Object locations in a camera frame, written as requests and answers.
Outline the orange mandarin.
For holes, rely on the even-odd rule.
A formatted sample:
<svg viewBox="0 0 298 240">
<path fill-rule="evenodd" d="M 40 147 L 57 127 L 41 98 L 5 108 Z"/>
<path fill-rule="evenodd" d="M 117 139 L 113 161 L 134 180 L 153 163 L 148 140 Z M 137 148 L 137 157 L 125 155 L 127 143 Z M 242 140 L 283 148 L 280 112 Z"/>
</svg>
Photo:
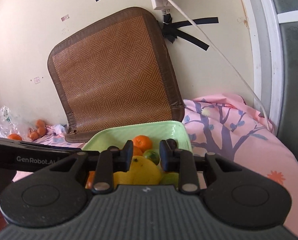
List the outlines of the orange mandarin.
<svg viewBox="0 0 298 240">
<path fill-rule="evenodd" d="M 139 148 L 142 152 L 150 150 L 153 147 L 152 140 L 146 135 L 138 135 L 132 139 L 133 145 Z"/>
<path fill-rule="evenodd" d="M 16 133 L 11 133 L 7 136 L 8 139 L 22 141 L 22 137 Z"/>
</svg>

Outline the green fruit in bowl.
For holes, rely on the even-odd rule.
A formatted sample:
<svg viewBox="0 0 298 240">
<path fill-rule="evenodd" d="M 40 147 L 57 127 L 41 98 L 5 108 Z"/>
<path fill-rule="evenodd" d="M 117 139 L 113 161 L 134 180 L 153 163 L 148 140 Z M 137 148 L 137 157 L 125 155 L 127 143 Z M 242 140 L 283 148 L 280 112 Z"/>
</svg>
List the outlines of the green fruit in bowl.
<svg viewBox="0 0 298 240">
<path fill-rule="evenodd" d="M 173 185 L 175 189 L 178 189 L 179 174 L 177 172 L 165 173 L 161 180 L 160 185 Z"/>
</svg>

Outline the green lime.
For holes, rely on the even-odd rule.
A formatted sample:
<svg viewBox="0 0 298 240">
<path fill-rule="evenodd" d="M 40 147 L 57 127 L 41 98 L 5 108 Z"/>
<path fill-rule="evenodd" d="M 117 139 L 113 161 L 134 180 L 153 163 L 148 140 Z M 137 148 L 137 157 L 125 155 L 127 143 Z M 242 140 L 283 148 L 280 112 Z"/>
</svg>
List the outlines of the green lime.
<svg viewBox="0 0 298 240">
<path fill-rule="evenodd" d="M 152 161 L 155 165 L 160 163 L 160 155 L 154 150 L 146 150 L 142 156 Z"/>
</svg>

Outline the yellow lemon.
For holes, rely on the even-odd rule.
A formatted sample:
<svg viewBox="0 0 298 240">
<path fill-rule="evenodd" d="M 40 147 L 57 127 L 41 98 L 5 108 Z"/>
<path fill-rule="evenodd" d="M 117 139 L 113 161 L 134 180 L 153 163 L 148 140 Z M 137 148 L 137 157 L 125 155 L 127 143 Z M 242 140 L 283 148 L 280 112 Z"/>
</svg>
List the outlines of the yellow lemon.
<svg viewBox="0 0 298 240">
<path fill-rule="evenodd" d="M 142 156 L 132 158 L 129 171 L 113 174 L 114 188 L 118 185 L 158 185 L 160 180 L 160 169 Z"/>
</svg>

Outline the light green plastic bowl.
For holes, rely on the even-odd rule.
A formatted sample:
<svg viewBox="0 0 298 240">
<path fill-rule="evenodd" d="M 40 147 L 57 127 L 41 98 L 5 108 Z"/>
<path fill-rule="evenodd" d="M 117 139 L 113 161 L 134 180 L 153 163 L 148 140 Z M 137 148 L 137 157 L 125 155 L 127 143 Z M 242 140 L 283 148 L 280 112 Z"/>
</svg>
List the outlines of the light green plastic bowl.
<svg viewBox="0 0 298 240">
<path fill-rule="evenodd" d="M 185 130 L 184 125 L 178 121 L 161 121 L 152 122 L 148 124 L 138 124 L 130 126 L 122 126 L 116 128 L 105 129 L 102 132 L 97 133 L 90 139 L 84 146 L 86 151 L 99 151 L 102 152 L 109 148 L 109 146 L 116 146 L 122 148 L 125 143 L 138 135 L 148 136 L 152 142 L 153 147 L 151 150 L 156 151 L 159 154 L 159 143 L 162 140 L 173 139 L 177 143 L 177 147 L 191 152 L 191 146 L 189 136 Z M 143 152 L 133 145 L 133 157 L 142 156 Z M 156 165 L 161 171 L 161 177 L 165 173 L 161 168 L 160 163 Z M 93 179 L 95 172 L 92 171 L 88 178 L 88 186 L 92 189 Z M 148 192 L 155 186 L 158 185 L 118 185 L 118 186 L 134 186 L 140 187 L 143 191 Z"/>
</svg>

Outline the clear plastic bag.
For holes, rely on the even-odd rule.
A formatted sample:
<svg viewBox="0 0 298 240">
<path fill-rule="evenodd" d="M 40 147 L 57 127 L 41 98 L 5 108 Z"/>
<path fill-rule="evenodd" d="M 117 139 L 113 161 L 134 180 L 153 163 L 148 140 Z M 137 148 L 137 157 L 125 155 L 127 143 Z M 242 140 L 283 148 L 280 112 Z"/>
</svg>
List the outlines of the clear plastic bag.
<svg viewBox="0 0 298 240">
<path fill-rule="evenodd" d="M 0 138 L 7 138 L 11 134 L 20 135 L 18 122 L 8 107 L 0 107 Z"/>
</svg>

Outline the cluster of small oranges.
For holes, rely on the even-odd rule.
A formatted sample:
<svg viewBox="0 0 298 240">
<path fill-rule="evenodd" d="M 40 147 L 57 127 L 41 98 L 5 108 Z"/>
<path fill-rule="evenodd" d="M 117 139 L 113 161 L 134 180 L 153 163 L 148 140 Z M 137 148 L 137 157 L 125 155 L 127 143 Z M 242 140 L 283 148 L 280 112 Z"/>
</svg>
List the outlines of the cluster of small oranges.
<svg viewBox="0 0 298 240">
<path fill-rule="evenodd" d="M 47 133 L 45 122 L 41 119 L 38 119 L 35 124 L 35 128 L 30 128 L 28 132 L 28 138 L 32 141 L 35 141 Z"/>
</svg>

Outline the pink floral cloth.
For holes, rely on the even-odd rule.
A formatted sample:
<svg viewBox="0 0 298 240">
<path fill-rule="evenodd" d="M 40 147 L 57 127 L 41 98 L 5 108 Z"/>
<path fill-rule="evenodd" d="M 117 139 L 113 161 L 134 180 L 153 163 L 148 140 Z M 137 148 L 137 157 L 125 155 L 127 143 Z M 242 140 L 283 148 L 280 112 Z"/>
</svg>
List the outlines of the pink floral cloth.
<svg viewBox="0 0 298 240">
<path fill-rule="evenodd" d="M 215 152 L 285 187 L 292 197 L 285 227 L 298 236 L 298 162 L 260 112 L 234 94 L 184 100 L 184 106 L 193 153 Z"/>
</svg>

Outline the brown woven seat cushion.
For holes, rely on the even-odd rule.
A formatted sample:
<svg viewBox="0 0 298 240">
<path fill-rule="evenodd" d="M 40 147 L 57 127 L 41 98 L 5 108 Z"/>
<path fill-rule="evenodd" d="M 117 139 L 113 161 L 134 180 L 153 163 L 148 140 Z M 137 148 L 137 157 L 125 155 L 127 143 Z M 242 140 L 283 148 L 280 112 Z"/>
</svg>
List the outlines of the brown woven seat cushion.
<svg viewBox="0 0 298 240">
<path fill-rule="evenodd" d="M 143 8 L 120 10 L 66 38 L 52 49 L 48 71 L 67 116 L 67 142 L 184 118 L 160 26 Z"/>
</svg>

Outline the white framed glass door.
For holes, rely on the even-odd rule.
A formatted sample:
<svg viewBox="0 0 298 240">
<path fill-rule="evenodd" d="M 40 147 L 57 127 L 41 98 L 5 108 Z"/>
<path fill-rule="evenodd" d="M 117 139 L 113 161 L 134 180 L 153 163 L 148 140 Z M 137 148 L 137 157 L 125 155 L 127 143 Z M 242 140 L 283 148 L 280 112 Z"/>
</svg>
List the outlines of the white framed glass door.
<svg viewBox="0 0 298 240">
<path fill-rule="evenodd" d="M 298 161 L 298 0 L 242 0 L 254 87 L 274 132 Z"/>
</svg>

